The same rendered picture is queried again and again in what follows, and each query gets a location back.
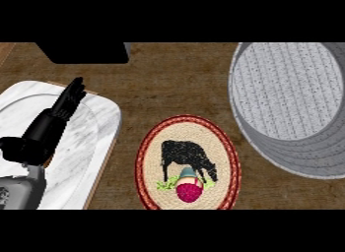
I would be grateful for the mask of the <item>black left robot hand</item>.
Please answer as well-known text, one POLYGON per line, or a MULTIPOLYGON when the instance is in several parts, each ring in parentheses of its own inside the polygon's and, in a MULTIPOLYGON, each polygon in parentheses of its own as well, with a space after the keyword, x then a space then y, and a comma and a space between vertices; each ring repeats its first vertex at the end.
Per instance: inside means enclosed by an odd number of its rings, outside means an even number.
POLYGON ((24 135, 0 138, 5 160, 31 165, 46 163, 85 96, 83 78, 77 77, 62 91, 52 108, 46 108, 39 114, 24 135))

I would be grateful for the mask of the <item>oval cow print placemat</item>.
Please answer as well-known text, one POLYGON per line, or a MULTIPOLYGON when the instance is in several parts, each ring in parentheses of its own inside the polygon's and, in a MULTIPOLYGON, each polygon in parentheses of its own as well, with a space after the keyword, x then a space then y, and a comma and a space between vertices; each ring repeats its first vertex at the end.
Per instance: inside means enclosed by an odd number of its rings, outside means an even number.
POLYGON ((136 154, 135 183, 150 210, 228 210, 241 182, 237 151, 210 120, 179 115, 148 132, 136 154), (176 194, 182 169, 191 167, 204 184, 203 195, 185 203, 176 194))

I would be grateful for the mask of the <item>grey woven basket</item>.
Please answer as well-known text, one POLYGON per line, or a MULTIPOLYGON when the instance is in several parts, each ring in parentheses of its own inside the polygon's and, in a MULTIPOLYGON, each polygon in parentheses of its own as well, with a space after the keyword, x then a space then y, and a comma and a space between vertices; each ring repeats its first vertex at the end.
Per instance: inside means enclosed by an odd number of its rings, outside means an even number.
POLYGON ((345 178, 345 42, 241 42, 228 97, 261 156, 299 176, 345 178))

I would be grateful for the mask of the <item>white marble tray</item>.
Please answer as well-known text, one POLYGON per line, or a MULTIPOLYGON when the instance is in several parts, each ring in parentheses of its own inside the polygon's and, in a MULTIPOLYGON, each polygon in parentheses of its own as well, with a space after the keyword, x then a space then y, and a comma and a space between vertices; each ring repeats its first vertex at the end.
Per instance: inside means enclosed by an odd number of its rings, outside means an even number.
MULTIPOLYGON (((22 81, 0 94, 0 138, 24 135, 62 91, 64 87, 55 84, 22 81)), ((83 210, 89 207, 120 128, 119 105, 95 93, 86 94, 45 170, 43 210, 83 210)), ((19 163, 3 159, 0 150, 0 177, 27 174, 19 163)))

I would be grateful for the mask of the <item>black box appliance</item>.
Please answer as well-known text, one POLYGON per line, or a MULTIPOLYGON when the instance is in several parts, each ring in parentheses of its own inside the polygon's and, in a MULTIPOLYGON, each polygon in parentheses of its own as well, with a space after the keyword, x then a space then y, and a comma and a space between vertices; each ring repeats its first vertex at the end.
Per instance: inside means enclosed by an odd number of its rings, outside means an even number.
POLYGON ((39 42, 49 60, 56 64, 126 64, 129 42, 39 42))

